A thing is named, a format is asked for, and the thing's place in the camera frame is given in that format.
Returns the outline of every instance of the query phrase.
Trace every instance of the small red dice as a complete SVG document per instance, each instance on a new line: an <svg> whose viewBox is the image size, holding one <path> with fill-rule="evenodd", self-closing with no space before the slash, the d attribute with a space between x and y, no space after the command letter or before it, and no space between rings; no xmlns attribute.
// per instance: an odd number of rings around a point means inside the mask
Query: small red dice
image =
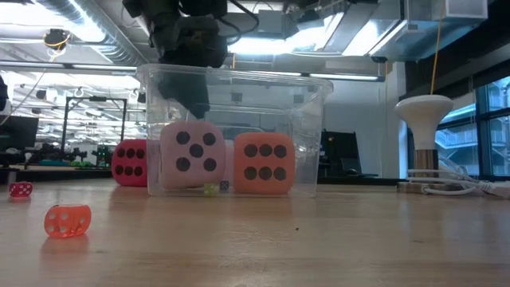
<svg viewBox="0 0 510 287"><path fill-rule="evenodd" d="M53 238L82 235L90 227L92 212L88 205L56 205L45 216L45 231Z"/></svg>
<svg viewBox="0 0 510 287"><path fill-rule="evenodd" d="M284 195L294 184L292 139L278 132L247 132L236 137L233 188L236 193Z"/></svg>
<svg viewBox="0 0 510 287"><path fill-rule="evenodd" d="M124 187L147 186L147 141L123 140L112 157L112 174Z"/></svg>
<svg viewBox="0 0 510 287"><path fill-rule="evenodd" d="M27 197L33 191L33 184L22 182L22 183L11 183L9 186L9 195L12 197Z"/></svg>

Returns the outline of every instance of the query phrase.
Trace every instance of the plastic container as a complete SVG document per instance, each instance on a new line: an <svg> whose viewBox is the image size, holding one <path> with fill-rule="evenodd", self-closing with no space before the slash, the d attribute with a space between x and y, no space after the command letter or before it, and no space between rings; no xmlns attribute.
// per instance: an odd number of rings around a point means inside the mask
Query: plastic container
<svg viewBox="0 0 510 287"><path fill-rule="evenodd" d="M315 195L331 82L178 65L137 75L150 195Z"/></svg>

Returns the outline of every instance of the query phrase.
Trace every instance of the black monitor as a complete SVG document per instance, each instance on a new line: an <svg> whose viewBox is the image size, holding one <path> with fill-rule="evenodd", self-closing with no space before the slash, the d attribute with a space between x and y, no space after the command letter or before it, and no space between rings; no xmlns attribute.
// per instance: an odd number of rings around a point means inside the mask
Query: black monitor
<svg viewBox="0 0 510 287"><path fill-rule="evenodd" d="M321 163L327 163L329 175L341 176L349 171L361 174L358 140L354 132L323 132L321 137Z"/></svg>
<svg viewBox="0 0 510 287"><path fill-rule="evenodd" d="M0 116L0 123L6 116ZM14 147L23 150L35 145L39 119L24 116L11 116L0 126L0 151Z"/></svg>

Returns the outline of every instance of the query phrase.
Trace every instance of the small yellow dice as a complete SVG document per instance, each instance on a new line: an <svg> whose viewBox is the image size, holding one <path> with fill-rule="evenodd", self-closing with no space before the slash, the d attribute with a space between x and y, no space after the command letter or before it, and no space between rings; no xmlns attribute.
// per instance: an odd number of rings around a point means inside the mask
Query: small yellow dice
<svg viewBox="0 0 510 287"><path fill-rule="evenodd" d="M215 196L219 192L219 185L214 183L206 183L204 185L204 195Z"/></svg>

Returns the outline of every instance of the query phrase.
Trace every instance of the glass window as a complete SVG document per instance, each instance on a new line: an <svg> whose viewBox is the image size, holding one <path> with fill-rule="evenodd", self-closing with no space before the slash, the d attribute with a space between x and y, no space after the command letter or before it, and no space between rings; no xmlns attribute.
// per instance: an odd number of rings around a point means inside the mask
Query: glass window
<svg viewBox="0 0 510 287"><path fill-rule="evenodd" d="M441 121L441 124L469 117L474 118L477 114L477 106L475 102L475 96L472 92L469 92L464 96L454 98L452 112L445 116L445 118Z"/></svg>
<svg viewBox="0 0 510 287"><path fill-rule="evenodd" d="M510 116L503 116L490 121L492 173L510 175Z"/></svg>
<svg viewBox="0 0 510 287"><path fill-rule="evenodd" d="M489 111L508 108L510 101L510 77L505 77L487 85Z"/></svg>
<svg viewBox="0 0 510 287"><path fill-rule="evenodd" d="M465 167L469 175L479 175L478 138L475 123L436 132L439 158L449 159Z"/></svg>

